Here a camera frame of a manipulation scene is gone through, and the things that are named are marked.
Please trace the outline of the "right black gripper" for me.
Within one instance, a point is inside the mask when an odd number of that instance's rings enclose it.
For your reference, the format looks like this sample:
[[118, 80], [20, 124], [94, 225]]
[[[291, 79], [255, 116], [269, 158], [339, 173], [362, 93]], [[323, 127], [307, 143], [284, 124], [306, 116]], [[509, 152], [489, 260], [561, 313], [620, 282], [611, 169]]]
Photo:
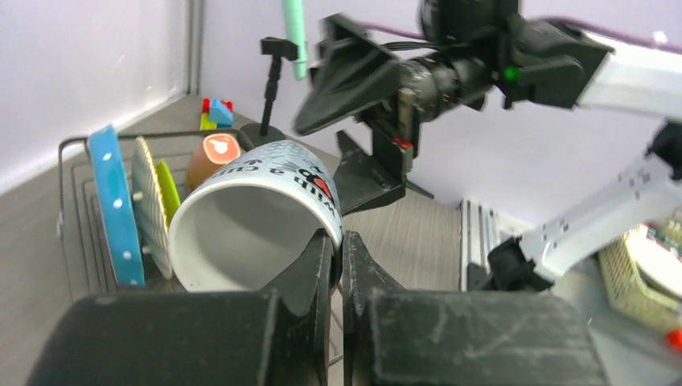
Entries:
[[396, 142], [374, 133], [372, 154], [345, 131], [334, 181], [342, 215], [405, 197], [420, 126], [458, 106], [479, 111], [491, 88], [516, 102], [571, 109], [612, 48], [554, 19], [526, 19], [517, 1], [424, 1], [421, 30], [434, 53], [401, 60], [344, 14], [323, 20], [321, 67], [293, 122], [306, 136], [396, 93]]

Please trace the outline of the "cream wicker basket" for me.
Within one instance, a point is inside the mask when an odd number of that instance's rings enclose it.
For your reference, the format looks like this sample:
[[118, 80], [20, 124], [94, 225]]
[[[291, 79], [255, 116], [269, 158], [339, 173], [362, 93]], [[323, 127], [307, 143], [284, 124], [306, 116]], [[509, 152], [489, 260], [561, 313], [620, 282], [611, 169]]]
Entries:
[[611, 309], [651, 330], [668, 334], [681, 328], [679, 249], [649, 224], [640, 224], [598, 252]]

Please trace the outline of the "wire dish rack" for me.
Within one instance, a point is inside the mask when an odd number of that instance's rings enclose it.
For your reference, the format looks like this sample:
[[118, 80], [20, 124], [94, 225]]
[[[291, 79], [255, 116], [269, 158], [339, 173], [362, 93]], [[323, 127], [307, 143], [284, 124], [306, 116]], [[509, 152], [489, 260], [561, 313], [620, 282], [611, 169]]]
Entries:
[[173, 291], [141, 236], [132, 188], [131, 149], [137, 134], [118, 134], [108, 125], [87, 137], [63, 140], [58, 147], [57, 235], [62, 245], [70, 298], [129, 291]]

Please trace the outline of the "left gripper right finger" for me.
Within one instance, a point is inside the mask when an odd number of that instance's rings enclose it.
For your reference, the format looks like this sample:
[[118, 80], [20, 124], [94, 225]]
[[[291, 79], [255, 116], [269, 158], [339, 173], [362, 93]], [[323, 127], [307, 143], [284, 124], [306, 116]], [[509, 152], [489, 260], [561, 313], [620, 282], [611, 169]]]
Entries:
[[587, 324], [551, 295], [403, 288], [357, 232], [343, 253], [347, 385], [608, 385]]

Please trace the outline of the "small grey cup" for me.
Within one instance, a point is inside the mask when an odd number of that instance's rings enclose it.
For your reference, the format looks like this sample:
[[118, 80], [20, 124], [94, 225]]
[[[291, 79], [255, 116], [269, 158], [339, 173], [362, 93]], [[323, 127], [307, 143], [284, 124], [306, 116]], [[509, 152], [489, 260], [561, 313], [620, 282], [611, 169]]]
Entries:
[[168, 231], [188, 292], [258, 290], [292, 264], [320, 228], [343, 240], [339, 194], [323, 161], [291, 140], [222, 166], [184, 200]]

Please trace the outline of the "blue polka dot plate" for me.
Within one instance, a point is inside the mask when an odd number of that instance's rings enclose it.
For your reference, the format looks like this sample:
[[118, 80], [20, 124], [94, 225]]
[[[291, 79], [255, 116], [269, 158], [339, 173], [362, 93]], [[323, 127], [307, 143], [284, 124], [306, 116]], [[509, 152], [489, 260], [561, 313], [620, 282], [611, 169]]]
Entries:
[[118, 285], [142, 288], [145, 274], [131, 193], [115, 129], [108, 125], [88, 136], [105, 239]]

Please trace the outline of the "woven bamboo tray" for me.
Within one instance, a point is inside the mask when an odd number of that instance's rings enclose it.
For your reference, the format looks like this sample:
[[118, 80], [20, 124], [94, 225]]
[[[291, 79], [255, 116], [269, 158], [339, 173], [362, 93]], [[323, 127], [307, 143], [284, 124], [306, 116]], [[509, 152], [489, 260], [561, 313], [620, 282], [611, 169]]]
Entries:
[[135, 139], [131, 163], [134, 213], [142, 237], [142, 254], [151, 257], [161, 275], [174, 276], [168, 253], [168, 225], [160, 184], [149, 146], [144, 137]]

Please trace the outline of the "colourful toy blocks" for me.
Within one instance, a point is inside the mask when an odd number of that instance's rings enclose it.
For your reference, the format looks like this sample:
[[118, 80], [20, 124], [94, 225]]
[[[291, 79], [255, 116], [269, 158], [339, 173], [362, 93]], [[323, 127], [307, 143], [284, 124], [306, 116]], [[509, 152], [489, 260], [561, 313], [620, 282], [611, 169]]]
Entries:
[[233, 106], [231, 101], [204, 98], [199, 121], [200, 130], [232, 128]]

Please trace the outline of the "lime green saucer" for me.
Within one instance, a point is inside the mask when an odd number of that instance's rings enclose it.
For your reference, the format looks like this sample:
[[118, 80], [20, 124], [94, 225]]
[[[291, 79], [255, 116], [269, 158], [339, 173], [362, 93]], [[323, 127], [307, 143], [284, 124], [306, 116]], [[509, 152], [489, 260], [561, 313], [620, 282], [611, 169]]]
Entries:
[[162, 197], [162, 204], [166, 214], [166, 224], [169, 225], [176, 211], [181, 205], [178, 188], [165, 160], [160, 160], [156, 165], [156, 175]]

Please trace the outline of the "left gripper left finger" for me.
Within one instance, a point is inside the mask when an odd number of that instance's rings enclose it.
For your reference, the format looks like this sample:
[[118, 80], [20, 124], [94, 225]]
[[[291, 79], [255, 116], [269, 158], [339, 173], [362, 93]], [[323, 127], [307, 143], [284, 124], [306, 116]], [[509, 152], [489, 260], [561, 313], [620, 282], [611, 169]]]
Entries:
[[30, 385], [324, 385], [334, 249], [318, 230], [255, 292], [116, 294], [74, 303]]

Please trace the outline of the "pink mug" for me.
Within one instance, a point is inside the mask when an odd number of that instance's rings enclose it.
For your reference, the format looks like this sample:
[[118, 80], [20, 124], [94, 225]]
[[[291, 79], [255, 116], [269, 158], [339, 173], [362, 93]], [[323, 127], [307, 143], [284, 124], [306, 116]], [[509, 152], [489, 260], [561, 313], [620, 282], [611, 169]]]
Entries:
[[196, 148], [186, 168], [189, 192], [196, 189], [222, 166], [241, 156], [236, 138], [228, 133], [213, 133], [205, 137]]

